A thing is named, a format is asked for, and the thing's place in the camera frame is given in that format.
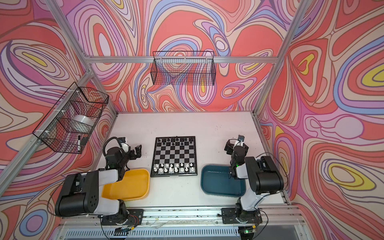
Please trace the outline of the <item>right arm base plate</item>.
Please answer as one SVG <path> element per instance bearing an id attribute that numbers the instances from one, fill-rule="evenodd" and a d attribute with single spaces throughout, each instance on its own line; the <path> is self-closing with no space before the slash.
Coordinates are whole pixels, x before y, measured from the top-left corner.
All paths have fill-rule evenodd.
<path id="1" fill-rule="evenodd" d="M 263 222 L 259 210 L 248 212 L 238 208 L 221 208 L 221 213 L 218 216 L 222 218 L 224 224 L 252 224 L 258 226 Z"/>

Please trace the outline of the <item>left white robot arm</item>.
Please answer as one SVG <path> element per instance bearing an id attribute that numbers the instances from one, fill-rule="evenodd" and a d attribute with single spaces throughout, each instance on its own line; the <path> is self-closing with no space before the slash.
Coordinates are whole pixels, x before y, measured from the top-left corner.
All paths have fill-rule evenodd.
<path id="1" fill-rule="evenodd" d="M 111 200 L 102 196 L 105 185 L 123 180 L 131 160 L 142 156 L 142 145 L 133 150 L 126 138 L 111 137 L 103 145 L 102 154 L 106 166 L 86 173 L 77 173 L 65 178 L 55 204 L 54 214 L 68 218 L 80 215 L 98 216 L 101 223 L 123 225 L 130 217 L 123 200 Z"/>

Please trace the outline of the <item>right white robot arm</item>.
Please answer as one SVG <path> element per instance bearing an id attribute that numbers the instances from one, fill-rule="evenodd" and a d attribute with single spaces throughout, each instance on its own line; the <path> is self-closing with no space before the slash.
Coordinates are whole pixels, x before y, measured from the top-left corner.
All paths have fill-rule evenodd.
<path id="1" fill-rule="evenodd" d="M 250 189 L 235 205 L 235 220 L 254 223 L 260 215 L 259 205 L 270 195 L 284 189 L 284 179 L 270 156 L 247 156 L 248 147 L 237 143 L 233 147 L 230 175 L 236 180 L 248 180 Z"/>

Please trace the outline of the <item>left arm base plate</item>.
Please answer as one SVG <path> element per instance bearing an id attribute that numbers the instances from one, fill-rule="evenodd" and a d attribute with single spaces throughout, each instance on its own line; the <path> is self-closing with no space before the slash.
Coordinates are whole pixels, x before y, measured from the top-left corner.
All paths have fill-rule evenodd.
<path id="1" fill-rule="evenodd" d="M 101 225 L 137 227 L 142 224 L 143 215 L 144 209 L 126 209 L 125 212 L 101 217 Z"/>

